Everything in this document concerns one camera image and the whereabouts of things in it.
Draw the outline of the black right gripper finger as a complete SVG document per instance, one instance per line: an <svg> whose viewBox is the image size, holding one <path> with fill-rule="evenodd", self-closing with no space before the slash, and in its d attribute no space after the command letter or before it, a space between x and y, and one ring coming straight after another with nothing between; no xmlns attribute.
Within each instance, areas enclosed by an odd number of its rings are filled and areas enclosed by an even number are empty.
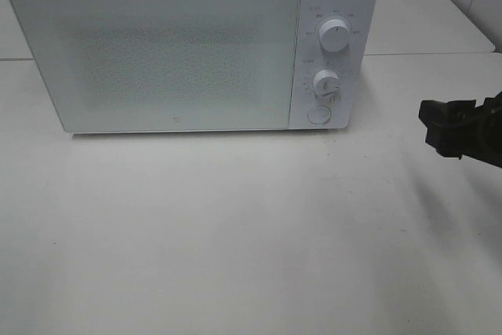
<svg viewBox="0 0 502 335"><path fill-rule="evenodd" d="M427 128L425 142L445 158L462 158L473 151L475 105L476 100L422 100L418 117Z"/></svg>

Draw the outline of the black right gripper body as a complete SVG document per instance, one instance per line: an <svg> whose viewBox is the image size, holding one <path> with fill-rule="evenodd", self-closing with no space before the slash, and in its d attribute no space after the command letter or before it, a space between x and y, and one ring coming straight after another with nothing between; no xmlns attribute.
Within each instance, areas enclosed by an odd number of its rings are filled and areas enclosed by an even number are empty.
<svg viewBox="0 0 502 335"><path fill-rule="evenodd" d="M464 156L501 167L501 93L482 105L462 100L454 111L453 156Z"/></svg>

